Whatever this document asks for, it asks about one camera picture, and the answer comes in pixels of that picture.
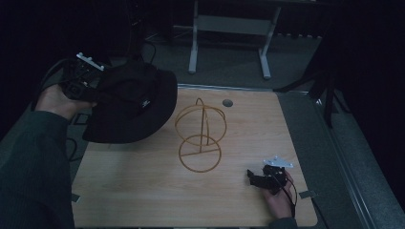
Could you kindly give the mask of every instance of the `black hat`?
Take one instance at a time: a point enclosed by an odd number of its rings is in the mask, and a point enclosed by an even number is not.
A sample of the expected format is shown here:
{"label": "black hat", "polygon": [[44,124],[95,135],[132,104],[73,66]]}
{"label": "black hat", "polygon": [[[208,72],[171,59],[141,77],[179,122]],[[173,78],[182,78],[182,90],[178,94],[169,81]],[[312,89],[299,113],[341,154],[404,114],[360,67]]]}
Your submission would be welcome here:
{"label": "black hat", "polygon": [[109,99],[93,107],[83,139],[98,143],[130,143],[152,135],[172,115],[178,94],[173,73],[133,60],[105,70],[96,89]]}

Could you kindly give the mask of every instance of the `person's arm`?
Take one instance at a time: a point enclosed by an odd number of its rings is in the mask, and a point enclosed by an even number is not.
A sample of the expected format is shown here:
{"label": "person's arm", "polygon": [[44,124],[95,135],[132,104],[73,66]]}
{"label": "person's arm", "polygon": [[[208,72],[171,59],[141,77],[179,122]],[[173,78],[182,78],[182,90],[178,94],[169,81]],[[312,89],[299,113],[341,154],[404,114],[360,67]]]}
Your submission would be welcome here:
{"label": "person's arm", "polygon": [[87,107],[57,85],[40,95],[0,170],[0,228],[75,228],[66,134],[68,119]]}
{"label": "person's arm", "polygon": [[[288,182],[284,187],[287,191],[289,197],[292,194],[289,190],[291,188],[293,179],[291,175],[286,171]],[[268,225],[269,229],[295,229],[298,228],[295,218],[292,216],[291,212],[291,202],[287,197],[286,193],[280,191],[276,195],[272,195],[269,190],[262,189],[263,196],[265,197],[268,209],[270,213],[276,218],[273,222]]]}

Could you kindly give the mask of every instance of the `hand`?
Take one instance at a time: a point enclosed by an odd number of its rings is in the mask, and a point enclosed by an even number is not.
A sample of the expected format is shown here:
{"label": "hand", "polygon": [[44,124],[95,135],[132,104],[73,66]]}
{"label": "hand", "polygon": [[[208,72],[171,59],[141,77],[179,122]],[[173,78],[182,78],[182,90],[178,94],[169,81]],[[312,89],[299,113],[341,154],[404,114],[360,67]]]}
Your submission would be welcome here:
{"label": "hand", "polygon": [[[291,198],[291,187],[292,179],[291,175],[286,171],[287,178],[290,181],[287,181],[286,186],[284,187]],[[267,206],[271,214],[277,219],[281,218],[290,218],[291,214],[291,202],[289,201],[286,193],[283,190],[280,190],[276,195],[272,195],[268,189],[262,189],[263,196],[265,196]]]}
{"label": "hand", "polygon": [[35,110],[54,113],[70,120],[78,111],[95,105],[96,103],[69,99],[60,86],[55,84],[41,93]]}

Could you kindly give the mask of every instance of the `metal frame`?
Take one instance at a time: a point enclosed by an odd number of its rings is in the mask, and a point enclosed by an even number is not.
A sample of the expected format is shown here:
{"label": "metal frame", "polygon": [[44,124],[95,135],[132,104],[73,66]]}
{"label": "metal frame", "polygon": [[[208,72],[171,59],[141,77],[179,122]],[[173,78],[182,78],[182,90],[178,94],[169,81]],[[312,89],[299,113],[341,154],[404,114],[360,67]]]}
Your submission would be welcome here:
{"label": "metal frame", "polygon": [[191,47],[190,63],[188,66],[189,73],[195,73],[197,69],[198,55],[198,31],[222,31],[236,32],[244,34],[265,35],[266,43],[259,49],[259,58],[262,65],[263,78],[271,78],[270,69],[267,62],[267,51],[270,45],[271,38],[274,34],[274,29],[277,25],[277,20],[280,15],[281,7],[278,7],[274,12],[272,20],[258,19],[243,19],[234,17],[221,17],[210,15],[199,15],[199,1],[194,1],[194,20],[193,20],[193,44]]}

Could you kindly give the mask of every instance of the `table surface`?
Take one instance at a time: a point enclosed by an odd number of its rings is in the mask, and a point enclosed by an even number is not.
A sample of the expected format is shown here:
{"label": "table surface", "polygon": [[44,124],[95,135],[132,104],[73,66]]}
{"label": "table surface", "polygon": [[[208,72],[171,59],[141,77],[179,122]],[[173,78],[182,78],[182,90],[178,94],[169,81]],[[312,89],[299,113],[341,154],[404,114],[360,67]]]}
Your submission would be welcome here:
{"label": "table surface", "polygon": [[[205,106],[224,112],[226,121],[225,126],[216,110],[206,108],[208,123],[204,122],[203,126],[203,112],[199,109],[185,115],[177,124],[184,137],[200,135],[202,130],[208,135],[209,129],[209,136],[215,140],[226,128],[224,137],[216,141],[218,146],[210,146],[221,149],[221,160],[206,173],[192,172],[181,164],[180,147],[182,154],[200,147],[183,143],[175,128],[177,115],[195,105],[197,98]],[[224,106],[225,99],[230,99],[233,106]],[[194,144],[194,140],[192,137],[188,141]],[[276,94],[179,89],[175,112],[155,134],[130,144],[89,143],[73,185],[73,193],[80,195],[79,202],[73,203],[75,225],[266,226],[272,217],[260,190],[249,185],[246,170],[261,176],[263,159],[275,156],[293,163],[294,167],[288,171],[297,192],[307,191]],[[207,154],[182,157],[187,166],[196,170],[211,168],[218,158],[219,151],[215,149]],[[299,226],[316,224],[309,198],[298,196],[296,219]]]}

